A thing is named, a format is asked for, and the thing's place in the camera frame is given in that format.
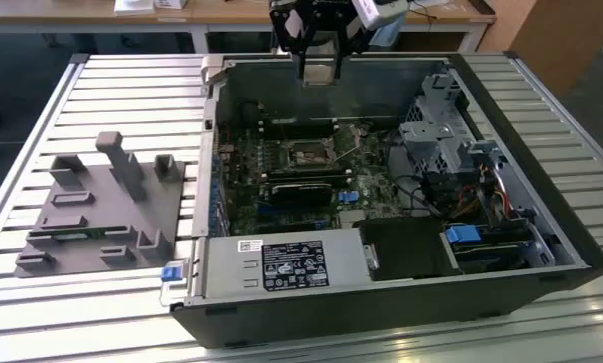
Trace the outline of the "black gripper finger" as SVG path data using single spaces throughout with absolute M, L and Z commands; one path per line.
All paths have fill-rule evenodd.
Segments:
M 308 8 L 270 8 L 268 16 L 279 47 L 291 55 L 295 63 L 296 79 L 303 78 L 304 58 L 311 34 L 306 34 L 310 29 Z
M 332 37 L 332 78 L 340 78 L 342 63 L 353 53 L 359 54 L 369 47 L 370 31 L 363 27 L 359 17 L 339 22 Z

